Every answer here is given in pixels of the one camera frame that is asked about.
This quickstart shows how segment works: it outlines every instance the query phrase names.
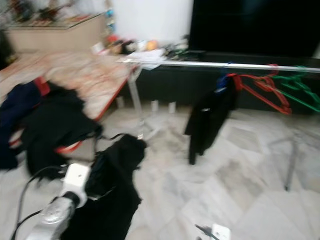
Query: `television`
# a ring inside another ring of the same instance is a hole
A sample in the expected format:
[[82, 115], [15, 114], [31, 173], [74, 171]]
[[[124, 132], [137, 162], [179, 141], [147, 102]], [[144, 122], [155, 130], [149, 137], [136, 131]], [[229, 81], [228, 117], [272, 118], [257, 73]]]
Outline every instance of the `television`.
[[190, 51], [312, 57], [317, 0], [194, 0]]

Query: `marble floor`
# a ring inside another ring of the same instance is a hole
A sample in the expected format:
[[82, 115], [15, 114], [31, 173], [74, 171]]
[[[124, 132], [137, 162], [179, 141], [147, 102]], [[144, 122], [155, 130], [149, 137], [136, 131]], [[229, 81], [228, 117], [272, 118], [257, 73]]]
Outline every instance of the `marble floor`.
[[[233, 240], [320, 240], [320, 118], [238, 109], [229, 116], [214, 144], [196, 165], [188, 165], [189, 137], [183, 135], [190, 109], [166, 106], [151, 112], [144, 105], [148, 148], [134, 184], [143, 199], [126, 240], [195, 240], [194, 225], [213, 223], [231, 229]], [[102, 119], [105, 135], [137, 135], [132, 108], [117, 109]], [[100, 142], [103, 149], [111, 142]], [[289, 160], [296, 146], [291, 191], [284, 191]], [[86, 141], [72, 156], [92, 158]], [[24, 163], [0, 172], [0, 239], [9, 239], [18, 196], [28, 179]], [[35, 184], [25, 198], [23, 215], [43, 208], [61, 183]], [[27, 222], [18, 239], [36, 218]]]

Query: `metal rack bar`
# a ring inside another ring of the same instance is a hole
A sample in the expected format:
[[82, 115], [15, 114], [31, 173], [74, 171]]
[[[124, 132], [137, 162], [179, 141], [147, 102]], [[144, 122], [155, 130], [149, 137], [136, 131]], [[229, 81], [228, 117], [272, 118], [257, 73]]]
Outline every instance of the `metal rack bar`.
[[[196, 67], [196, 68], [228, 68], [228, 69], [255, 69], [255, 70], [275, 70], [272, 65], [258, 65], [258, 64], [240, 64], [227, 62], [202, 62], [202, 61], [172, 61], [172, 60], [144, 60], [134, 58], [121, 58], [117, 60], [120, 63], [131, 64], [157, 64], [166, 66], [181, 66], [181, 67]], [[277, 66], [279, 71], [301, 72], [300, 67], [296, 66]], [[320, 68], [306, 67], [303, 69], [307, 73], [320, 74]]]

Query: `green hanger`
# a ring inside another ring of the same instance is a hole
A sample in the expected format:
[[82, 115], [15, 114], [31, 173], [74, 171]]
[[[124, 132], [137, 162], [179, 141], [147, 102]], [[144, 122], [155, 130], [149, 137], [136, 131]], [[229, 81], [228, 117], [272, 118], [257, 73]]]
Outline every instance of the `green hanger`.
[[286, 93], [285, 91], [279, 90], [280, 93], [285, 95], [286, 97], [302, 104], [305, 105], [306, 107], [316, 111], [320, 112], [320, 97], [315, 94], [314, 92], [311, 91], [310, 87], [302, 83], [301, 78], [306, 74], [306, 68], [304, 66], [297, 66], [298, 68], [301, 68], [302, 71], [299, 74], [293, 75], [293, 76], [273, 76], [273, 79], [279, 79], [281, 80], [281, 84], [289, 89], [299, 91], [303, 90], [306, 94], [310, 95], [312, 99], [314, 100], [314, 105], [310, 105], [302, 100], [300, 100], [297, 97], [292, 96], [289, 93]]

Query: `hanging black clothing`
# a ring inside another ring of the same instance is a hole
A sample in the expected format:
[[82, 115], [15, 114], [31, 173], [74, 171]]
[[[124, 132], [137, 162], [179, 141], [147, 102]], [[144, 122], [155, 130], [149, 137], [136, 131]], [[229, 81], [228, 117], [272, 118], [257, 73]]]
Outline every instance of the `hanging black clothing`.
[[[60, 166], [66, 158], [55, 152], [60, 146], [69, 146], [99, 135], [101, 126], [83, 112], [84, 102], [74, 90], [66, 90], [48, 82], [50, 93], [42, 103], [22, 120], [22, 146], [27, 151], [27, 167], [33, 175], [48, 166]], [[47, 171], [42, 177], [58, 177]]]
[[125, 134], [98, 154], [86, 185], [92, 193], [109, 194], [75, 210], [61, 240], [124, 240], [141, 202], [133, 185], [133, 171], [145, 156], [146, 143]]
[[48, 84], [38, 77], [31, 82], [16, 85], [7, 94], [0, 107], [0, 169], [17, 167], [15, 152], [9, 146], [14, 127], [49, 91]]
[[214, 142], [230, 110], [236, 108], [237, 90], [232, 78], [227, 78], [226, 89], [208, 92], [193, 107], [184, 134], [190, 136], [189, 163], [196, 163], [196, 154], [203, 155]]

